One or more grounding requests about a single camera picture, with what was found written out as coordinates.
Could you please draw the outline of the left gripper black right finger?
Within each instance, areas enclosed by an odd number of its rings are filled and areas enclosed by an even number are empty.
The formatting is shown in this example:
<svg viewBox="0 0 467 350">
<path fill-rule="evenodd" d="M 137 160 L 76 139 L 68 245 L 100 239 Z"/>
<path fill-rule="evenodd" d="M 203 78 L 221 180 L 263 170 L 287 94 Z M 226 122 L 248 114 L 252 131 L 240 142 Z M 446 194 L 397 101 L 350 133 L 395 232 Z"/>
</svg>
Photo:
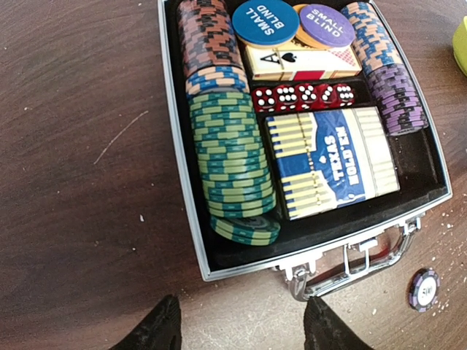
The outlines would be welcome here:
<svg viewBox="0 0 467 350">
<path fill-rule="evenodd" d="M 307 301 L 304 334 L 304 348 L 309 350 L 372 350 L 321 297 Z"/>
</svg>

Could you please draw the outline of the blue gold card box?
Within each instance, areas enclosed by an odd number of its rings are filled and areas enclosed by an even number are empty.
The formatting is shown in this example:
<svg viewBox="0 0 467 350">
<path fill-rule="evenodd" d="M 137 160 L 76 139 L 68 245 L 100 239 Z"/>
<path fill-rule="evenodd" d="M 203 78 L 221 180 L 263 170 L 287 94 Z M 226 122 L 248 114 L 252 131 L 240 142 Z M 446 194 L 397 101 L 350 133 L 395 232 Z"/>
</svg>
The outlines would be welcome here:
<svg viewBox="0 0 467 350">
<path fill-rule="evenodd" d="M 374 106 L 269 116 L 265 126 L 289 220 L 400 189 Z"/>
</svg>

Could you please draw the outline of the purple black chip stack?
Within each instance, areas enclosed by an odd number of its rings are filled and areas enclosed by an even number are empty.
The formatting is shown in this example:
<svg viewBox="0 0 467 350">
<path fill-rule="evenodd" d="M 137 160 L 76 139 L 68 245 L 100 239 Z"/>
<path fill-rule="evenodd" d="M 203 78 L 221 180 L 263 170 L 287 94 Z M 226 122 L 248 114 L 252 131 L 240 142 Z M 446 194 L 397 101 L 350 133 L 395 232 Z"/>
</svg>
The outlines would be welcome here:
<svg viewBox="0 0 467 350">
<path fill-rule="evenodd" d="M 428 127 L 428 117 L 406 66 L 392 63 L 367 76 L 382 123 L 390 136 L 401 136 Z"/>
</svg>

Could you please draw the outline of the purple 500 poker chip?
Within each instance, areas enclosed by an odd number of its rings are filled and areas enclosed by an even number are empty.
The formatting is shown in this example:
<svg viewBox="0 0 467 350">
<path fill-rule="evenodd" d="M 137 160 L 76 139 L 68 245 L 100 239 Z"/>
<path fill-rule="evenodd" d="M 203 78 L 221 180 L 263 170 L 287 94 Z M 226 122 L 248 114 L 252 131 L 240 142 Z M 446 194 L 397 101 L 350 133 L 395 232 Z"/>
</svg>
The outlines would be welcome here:
<svg viewBox="0 0 467 350">
<path fill-rule="evenodd" d="M 437 301 L 439 289 L 440 278 L 435 270 L 418 270 L 409 286 L 409 305 L 420 313 L 428 311 Z"/>
</svg>

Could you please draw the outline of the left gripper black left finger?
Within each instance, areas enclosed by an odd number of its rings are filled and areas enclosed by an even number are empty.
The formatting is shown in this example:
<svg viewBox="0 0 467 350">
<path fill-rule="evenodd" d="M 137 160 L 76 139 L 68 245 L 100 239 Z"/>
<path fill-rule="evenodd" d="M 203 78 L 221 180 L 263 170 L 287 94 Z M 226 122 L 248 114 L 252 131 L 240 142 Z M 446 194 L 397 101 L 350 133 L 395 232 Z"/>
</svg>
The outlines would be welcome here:
<svg viewBox="0 0 467 350">
<path fill-rule="evenodd" d="M 124 339 L 110 349 L 180 350 L 181 325 L 179 299 L 174 295 L 166 295 Z"/>
</svg>

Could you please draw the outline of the aluminium poker case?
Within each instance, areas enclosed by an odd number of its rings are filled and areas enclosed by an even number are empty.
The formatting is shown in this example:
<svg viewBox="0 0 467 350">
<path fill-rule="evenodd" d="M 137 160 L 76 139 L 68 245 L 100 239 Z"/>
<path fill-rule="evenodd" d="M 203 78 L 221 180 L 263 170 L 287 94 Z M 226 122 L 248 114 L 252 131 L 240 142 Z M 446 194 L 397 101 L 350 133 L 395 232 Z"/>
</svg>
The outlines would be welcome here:
<svg viewBox="0 0 467 350">
<path fill-rule="evenodd" d="M 373 1 L 160 1 L 201 275 L 285 272 L 296 300 L 397 263 L 452 197 L 409 62 Z"/>
</svg>

